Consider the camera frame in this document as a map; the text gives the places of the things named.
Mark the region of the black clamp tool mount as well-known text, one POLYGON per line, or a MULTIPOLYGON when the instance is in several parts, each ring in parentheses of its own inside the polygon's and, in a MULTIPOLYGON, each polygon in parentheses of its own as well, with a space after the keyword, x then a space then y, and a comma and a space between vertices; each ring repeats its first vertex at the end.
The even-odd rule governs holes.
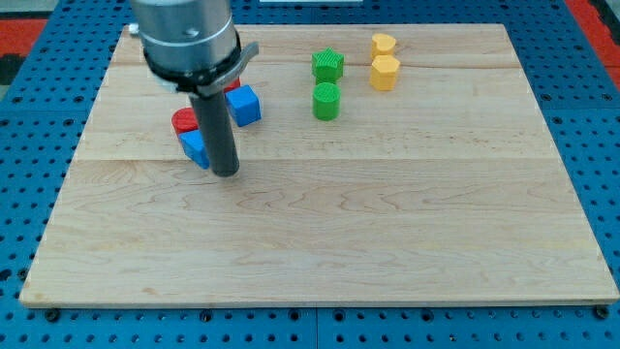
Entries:
POLYGON ((227 58, 217 65, 188 72, 167 70, 154 62, 146 49, 143 50, 143 53, 149 70, 171 92, 210 96, 223 91, 240 77, 250 60, 259 54, 259 43, 252 42, 244 48, 237 46, 227 58))

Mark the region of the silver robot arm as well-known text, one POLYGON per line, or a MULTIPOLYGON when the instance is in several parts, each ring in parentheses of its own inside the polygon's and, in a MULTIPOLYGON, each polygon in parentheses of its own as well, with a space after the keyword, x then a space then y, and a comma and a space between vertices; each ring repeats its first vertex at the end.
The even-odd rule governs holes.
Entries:
POLYGON ((237 173, 239 160, 225 88, 260 52, 243 45, 229 0, 131 0, 150 71, 189 96, 211 171, 237 173))

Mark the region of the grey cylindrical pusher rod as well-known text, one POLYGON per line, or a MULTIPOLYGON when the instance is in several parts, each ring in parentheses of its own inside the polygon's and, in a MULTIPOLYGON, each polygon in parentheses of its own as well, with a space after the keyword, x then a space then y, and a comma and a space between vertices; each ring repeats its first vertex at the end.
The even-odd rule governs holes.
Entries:
POLYGON ((239 161, 224 93, 220 91, 209 96, 193 94, 190 101, 211 171, 220 177, 236 174, 239 161))

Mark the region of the red block behind arm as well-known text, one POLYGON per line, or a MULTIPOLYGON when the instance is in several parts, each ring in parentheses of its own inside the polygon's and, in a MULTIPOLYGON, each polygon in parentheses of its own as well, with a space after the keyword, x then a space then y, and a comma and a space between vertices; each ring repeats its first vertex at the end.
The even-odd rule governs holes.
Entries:
POLYGON ((224 92, 228 93, 232 90, 237 89, 239 86, 241 85, 240 79, 235 79, 231 84, 229 84, 225 89, 224 92))

